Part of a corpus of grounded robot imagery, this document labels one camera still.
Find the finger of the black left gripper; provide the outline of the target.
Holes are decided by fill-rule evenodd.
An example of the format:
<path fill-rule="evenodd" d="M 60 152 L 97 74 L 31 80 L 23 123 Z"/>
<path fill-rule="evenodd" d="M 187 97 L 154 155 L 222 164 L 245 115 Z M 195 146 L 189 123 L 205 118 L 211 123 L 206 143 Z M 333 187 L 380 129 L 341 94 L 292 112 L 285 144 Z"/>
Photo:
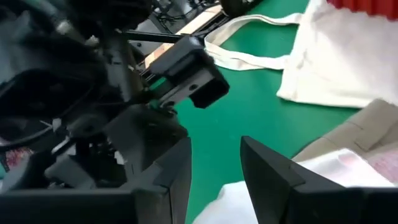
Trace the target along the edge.
<path fill-rule="evenodd" d="M 149 86 L 166 108 L 189 98 L 205 109 L 228 94 L 230 85 L 196 37 L 185 36 L 149 65 Z"/>
<path fill-rule="evenodd" d="M 133 187 L 137 177 L 156 159 L 188 138 L 187 130 L 175 116 L 143 106 L 128 107 L 105 126 L 104 133 L 125 161 L 127 181 L 123 187 Z"/>

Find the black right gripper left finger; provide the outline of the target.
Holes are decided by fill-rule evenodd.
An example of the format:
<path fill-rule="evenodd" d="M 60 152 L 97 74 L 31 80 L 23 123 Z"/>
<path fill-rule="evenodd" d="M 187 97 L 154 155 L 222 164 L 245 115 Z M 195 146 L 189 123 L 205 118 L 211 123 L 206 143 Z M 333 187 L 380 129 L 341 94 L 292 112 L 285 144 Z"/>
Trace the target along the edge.
<path fill-rule="evenodd" d="M 133 183 L 138 224 L 184 224 L 192 180 L 192 142 L 181 139 Z"/>

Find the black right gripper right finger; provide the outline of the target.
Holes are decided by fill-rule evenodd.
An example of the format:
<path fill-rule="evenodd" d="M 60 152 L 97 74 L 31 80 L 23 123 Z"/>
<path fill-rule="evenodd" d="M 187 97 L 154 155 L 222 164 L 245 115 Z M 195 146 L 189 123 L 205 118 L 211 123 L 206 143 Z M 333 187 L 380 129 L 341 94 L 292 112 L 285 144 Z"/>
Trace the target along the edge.
<path fill-rule="evenodd" d="M 244 180 L 259 223 L 341 223 L 326 194 L 342 186 L 302 167 L 259 141 L 243 136 Z"/>

